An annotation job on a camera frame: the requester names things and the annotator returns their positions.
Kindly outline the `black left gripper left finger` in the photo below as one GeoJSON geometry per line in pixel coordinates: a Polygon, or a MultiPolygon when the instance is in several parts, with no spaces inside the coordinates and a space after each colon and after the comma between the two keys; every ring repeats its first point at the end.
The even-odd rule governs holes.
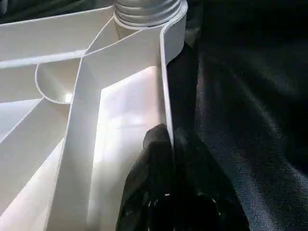
{"type": "Polygon", "coordinates": [[[123,189],[117,231],[172,231],[174,162],[166,125],[146,132],[123,189]]]}

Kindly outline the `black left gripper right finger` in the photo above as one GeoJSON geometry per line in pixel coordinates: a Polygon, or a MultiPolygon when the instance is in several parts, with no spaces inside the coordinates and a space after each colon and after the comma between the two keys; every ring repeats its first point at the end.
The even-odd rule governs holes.
{"type": "Polygon", "coordinates": [[[231,181],[193,132],[174,133],[179,231],[248,231],[231,181]]]}

